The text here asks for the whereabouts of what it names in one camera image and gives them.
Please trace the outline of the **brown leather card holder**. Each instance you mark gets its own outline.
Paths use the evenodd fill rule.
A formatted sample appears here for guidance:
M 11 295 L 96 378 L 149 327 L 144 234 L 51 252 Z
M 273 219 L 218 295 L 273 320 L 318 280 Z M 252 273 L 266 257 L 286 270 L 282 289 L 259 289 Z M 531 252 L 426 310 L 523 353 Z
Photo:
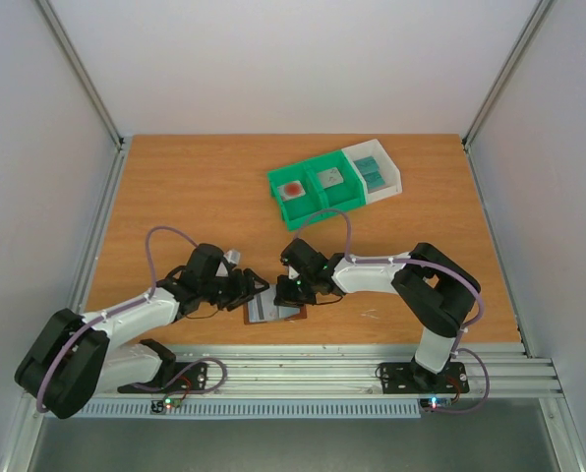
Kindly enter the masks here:
M 285 307 L 274 303 L 276 289 L 271 285 L 250 300 L 244 307 L 244 324 L 259 325 L 282 321 L 297 321 L 307 317 L 306 309 L 300 307 Z

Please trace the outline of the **white card with red print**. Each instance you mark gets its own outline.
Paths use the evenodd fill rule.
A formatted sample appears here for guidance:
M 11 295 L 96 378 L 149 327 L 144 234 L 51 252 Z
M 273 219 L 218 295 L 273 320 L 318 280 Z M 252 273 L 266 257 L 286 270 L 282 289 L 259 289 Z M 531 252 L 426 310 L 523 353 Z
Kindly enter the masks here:
M 274 304 L 274 294 L 263 292 L 247 304 L 249 324 L 275 322 L 280 319 L 279 307 Z

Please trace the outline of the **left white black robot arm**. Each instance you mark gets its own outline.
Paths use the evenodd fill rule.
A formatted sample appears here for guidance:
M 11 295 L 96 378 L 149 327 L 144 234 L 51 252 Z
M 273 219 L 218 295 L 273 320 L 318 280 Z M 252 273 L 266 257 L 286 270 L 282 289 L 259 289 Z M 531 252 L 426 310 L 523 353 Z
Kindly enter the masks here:
M 78 413 L 94 395 L 127 384 L 167 390 L 177 375 L 174 354 L 151 339 L 133 339 L 186 318 L 203 303 L 232 311 L 265 292 L 268 282 L 240 268 L 239 260 L 235 250 L 201 243 L 184 265 L 137 297 L 96 312 L 56 312 L 14 373 L 16 384 L 35 398 L 38 411 L 60 419 Z

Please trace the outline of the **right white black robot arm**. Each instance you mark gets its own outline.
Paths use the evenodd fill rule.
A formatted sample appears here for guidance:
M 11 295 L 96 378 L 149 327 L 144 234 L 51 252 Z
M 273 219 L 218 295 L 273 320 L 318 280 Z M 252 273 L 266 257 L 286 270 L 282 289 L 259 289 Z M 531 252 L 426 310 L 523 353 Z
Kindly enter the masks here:
M 337 299 L 359 292 L 397 295 L 423 327 L 408 366 L 407 387 L 439 392 L 449 384 L 447 365 L 465 329 L 485 312 L 479 282 L 429 243 L 382 257 L 336 253 L 326 257 L 296 238 L 281 253 L 287 268 L 275 284 L 274 304 L 317 306 L 320 295 Z

